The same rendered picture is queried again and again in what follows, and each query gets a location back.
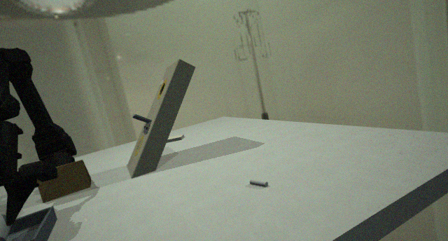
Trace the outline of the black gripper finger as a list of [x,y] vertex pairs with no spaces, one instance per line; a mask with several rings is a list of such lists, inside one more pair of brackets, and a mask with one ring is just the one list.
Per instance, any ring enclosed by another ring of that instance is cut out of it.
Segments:
[[19,180],[4,184],[7,192],[6,225],[13,225],[25,201],[39,184]]

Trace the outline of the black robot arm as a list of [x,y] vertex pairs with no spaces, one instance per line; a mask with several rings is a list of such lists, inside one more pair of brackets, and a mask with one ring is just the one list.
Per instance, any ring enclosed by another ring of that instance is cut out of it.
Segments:
[[0,169],[8,169],[6,150],[1,144],[18,147],[23,131],[16,123],[6,121],[19,116],[20,103],[10,94],[12,83],[35,127],[32,140],[39,160],[55,167],[74,163],[77,155],[71,136],[53,123],[32,80],[33,67],[25,50],[0,48]]

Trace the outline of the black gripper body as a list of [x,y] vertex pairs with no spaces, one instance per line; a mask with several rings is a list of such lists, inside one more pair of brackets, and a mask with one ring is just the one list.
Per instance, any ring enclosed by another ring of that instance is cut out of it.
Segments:
[[18,147],[12,144],[1,145],[8,156],[8,169],[0,169],[0,186],[19,180],[37,184],[37,179],[43,182],[57,178],[57,168],[42,160],[24,164],[18,168],[17,172],[17,161],[22,158],[22,154],[18,153]]

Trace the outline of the small grey cylinder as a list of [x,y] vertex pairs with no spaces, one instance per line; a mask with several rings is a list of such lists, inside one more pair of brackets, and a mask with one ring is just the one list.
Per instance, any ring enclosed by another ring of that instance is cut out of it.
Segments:
[[259,185],[259,186],[268,186],[267,181],[259,181],[259,180],[255,180],[255,179],[251,179],[250,180],[250,184],[255,184],[255,185]]

